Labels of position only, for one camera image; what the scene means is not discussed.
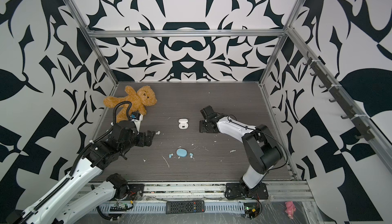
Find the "white earbud charging case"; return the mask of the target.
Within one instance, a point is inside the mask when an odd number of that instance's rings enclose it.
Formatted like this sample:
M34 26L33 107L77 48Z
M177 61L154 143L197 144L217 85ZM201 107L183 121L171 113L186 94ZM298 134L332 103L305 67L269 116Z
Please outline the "white earbud charging case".
M188 119L179 119L178 123L181 130L186 130L189 127Z

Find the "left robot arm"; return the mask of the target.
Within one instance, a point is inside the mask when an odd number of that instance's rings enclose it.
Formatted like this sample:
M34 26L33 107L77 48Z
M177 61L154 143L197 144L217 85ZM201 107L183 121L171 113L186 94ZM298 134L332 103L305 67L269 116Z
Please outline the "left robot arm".
M6 218L8 224L73 224L111 199L122 200L129 195L128 182L120 174L84 196L77 193L119 157L134 147L151 146L155 131L139 131L140 121L115 123L101 137L91 141L77 156L70 172L38 201L25 210L14 210Z

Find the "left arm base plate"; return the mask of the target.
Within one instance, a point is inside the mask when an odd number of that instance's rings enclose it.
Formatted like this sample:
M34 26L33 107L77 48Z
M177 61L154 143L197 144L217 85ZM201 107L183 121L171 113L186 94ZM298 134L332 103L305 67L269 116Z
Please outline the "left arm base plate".
M138 201L144 196L144 184L129 184L127 188L126 201Z

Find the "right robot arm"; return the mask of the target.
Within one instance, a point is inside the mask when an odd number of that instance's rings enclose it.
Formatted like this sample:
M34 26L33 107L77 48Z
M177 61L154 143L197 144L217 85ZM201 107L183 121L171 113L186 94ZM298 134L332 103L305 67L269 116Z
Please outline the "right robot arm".
M265 125L246 125L219 114L201 120L199 131L226 134L243 144L250 166L242 177L242 183L248 189L254 189L269 171L277 169L276 165L280 160L287 158L284 146L272 136Z

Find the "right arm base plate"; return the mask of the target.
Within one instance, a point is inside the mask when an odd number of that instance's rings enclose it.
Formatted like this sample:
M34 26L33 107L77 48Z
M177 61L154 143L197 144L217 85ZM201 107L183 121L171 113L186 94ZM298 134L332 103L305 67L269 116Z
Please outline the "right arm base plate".
M237 199L260 199L267 200L269 194L264 183L259 183L254 188L248 188L244 183L227 183L225 198L228 200Z

